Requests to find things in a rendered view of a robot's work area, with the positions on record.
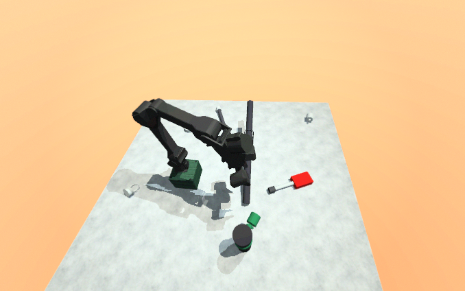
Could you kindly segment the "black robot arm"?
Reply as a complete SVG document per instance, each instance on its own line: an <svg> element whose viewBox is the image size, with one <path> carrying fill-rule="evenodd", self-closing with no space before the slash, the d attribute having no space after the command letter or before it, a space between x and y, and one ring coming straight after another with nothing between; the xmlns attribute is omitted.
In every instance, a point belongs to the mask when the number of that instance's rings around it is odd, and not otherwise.
<svg viewBox="0 0 465 291"><path fill-rule="evenodd" d="M144 100L133 112L133 119L141 126L151 130L167 151L168 166L175 168L175 173L187 172L189 162L186 160L188 152L180 147L167 132L160 118L166 119L178 126L190 130L195 138L212 147L218 155L226 157L236 153L240 165L243 161L256 160L256 152L252 144L252 138L248 134L232 130L226 124L207 116L195 116L166 103L161 98ZM219 135L220 131L223 133Z"/></svg>

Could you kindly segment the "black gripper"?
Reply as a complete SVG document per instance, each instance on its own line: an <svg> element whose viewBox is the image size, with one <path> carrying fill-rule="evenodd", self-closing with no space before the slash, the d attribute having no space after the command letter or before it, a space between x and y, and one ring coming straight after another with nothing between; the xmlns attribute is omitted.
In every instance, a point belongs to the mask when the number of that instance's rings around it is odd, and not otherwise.
<svg viewBox="0 0 465 291"><path fill-rule="evenodd" d="M237 159L237 154L233 153L226 157L222 157L222 162L226 162L228 164L228 169L235 169L235 173L230 175L230 185L233 188L241 185L251 186L247 171L242 169L242 166L245 168L248 167L246 161L243 161L243 164L240 165Z"/></svg>

